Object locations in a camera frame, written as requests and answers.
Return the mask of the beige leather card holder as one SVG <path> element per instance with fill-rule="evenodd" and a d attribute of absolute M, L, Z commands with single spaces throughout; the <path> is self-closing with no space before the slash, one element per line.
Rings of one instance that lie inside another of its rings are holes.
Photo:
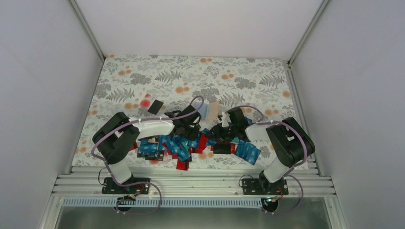
<path fill-rule="evenodd" d="M 219 102 L 204 103 L 198 112 L 202 120 L 216 120 L 219 115 Z"/>

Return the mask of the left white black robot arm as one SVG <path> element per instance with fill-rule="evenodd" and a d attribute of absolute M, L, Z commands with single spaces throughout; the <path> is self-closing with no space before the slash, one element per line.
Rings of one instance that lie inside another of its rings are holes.
<path fill-rule="evenodd" d="M 127 193 L 133 185 L 148 183 L 148 181 L 133 183 L 131 179 L 133 175 L 125 162 L 125 157 L 134 143 L 139 139 L 156 135 L 169 135 L 179 126 L 175 121 L 190 118 L 197 113 L 195 110 L 175 117 L 160 115 L 135 119 L 119 112 L 93 136 L 94 146 L 91 155 L 103 161 L 114 181 L 114 187 L 120 193 Z"/>

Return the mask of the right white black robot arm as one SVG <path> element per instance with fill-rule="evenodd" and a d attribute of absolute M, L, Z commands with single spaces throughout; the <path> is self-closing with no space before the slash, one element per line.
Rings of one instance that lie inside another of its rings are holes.
<path fill-rule="evenodd" d="M 304 164 L 315 151 L 313 141 L 293 117 L 282 121 L 253 122 L 245 117 L 240 107 L 235 107 L 220 115 L 219 120 L 206 137 L 215 141 L 215 146 L 224 146 L 226 152 L 230 151 L 232 140 L 237 138 L 234 154 L 250 164 L 255 164 L 260 154 L 254 142 L 266 141 L 273 146 L 276 158 L 259 173 L 258 186 L 264 194 L 276 190 L 277 182 Z"/>

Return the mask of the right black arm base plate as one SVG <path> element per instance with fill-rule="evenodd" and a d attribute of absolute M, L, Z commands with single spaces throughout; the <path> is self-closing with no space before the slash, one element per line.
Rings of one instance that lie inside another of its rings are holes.
<path fill-rule="evenodd" d="M 244 195 L 288 195 L 288 185 L 285 179 L 280 179 L 274 183 L 269 183 L 265 179 L 243 178 L 242 190 Z"/>

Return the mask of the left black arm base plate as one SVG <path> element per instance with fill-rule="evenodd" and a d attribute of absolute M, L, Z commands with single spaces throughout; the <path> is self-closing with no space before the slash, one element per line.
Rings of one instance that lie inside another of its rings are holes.
<path fill-rule="evenodd" d="M 106 177 L 103 181 L 103 187 L 101 190 L 102 194 L 120 194 L 120 195 L 129 195 L 129 194 L 143 194 L 146 195 L 149 193 L 150 185 L 146 183 L 131 185 L 131 186 L 120 186 L 115 183 L 113 178 Z"/>

